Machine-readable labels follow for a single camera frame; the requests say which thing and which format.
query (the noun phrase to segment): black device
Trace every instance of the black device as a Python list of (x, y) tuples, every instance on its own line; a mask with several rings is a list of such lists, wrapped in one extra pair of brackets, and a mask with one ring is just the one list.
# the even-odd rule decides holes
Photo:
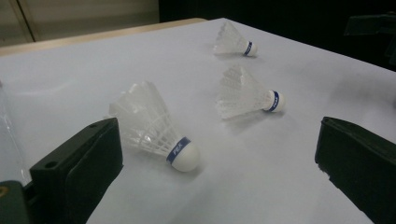
[(396, 145), (354, 123), (325, 117), (315, 162), (374, 223), (396, 223)]
[(86, 223), (122, 166), (117, 119), (95, 122), (36, 163), (25, 187), (0, 182), (0, 223)]
[(389, 64), (396, 65), (396, 13), (352, 16), (349, 18), (344, 35), (393, 35), (385, 56)]

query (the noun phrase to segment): printed logo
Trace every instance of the printed logo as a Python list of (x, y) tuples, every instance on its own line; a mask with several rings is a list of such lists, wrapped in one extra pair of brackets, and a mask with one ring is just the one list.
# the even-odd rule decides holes
[(248, 42), (248, 46), (247, 46), (247, 51), (245, 51), (244, 55), (248, 55), (250, 53), (251, 50), (251, 46), (253, 45), (253, 43), (251, 41)]
[(180, 139), (180, 141), (178, 141), (176, 143), (174, 148), (172, 148), (171, 152), (169, 153), (168, 157), (166, 158), (166, 161), (168, 161), (169, 163), (172, 164), (172, 162), (175, 160), (178, 153), (180, 153), (181, 150), (183, 150), (183, 148), (186, 145), (188, 145), (190, 142), (191, 142), (190, 139), (188, 139), (187, 137), (183, 137), (182, 139)]
[(277, 107), (277, 104), (279, 104), (279, 94), (277, 93), (277, 91), (274, 91), (274, 95), (275, 95), (274, 103), (271, 106), (271, 108), (268, 110), (270, 112), (274, 111)]

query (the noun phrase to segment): shuttlecock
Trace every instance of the shuttlecock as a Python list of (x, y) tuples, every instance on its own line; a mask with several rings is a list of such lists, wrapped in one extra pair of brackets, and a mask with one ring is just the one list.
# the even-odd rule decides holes
[(283, 94), (265, 89), (244, 67), (234, 65), (223, 75), (216, 101), (223, 119), (260, 109), (278, 112), (284, 107)]
[(243, 53), (245, 56), (254, 56), (257, 53), (257, 46), (251, 41), (246, 41), (236, 28), (226, 21), (219, 31), (214, 52), (215, 54)]
[(110, 104), (109, 115), (119, 120), (121, 141), (126, 146), (165, 156), (181, 172), (198, 165), (198, 147), (179, 133), (153, 83), (134, 84)]

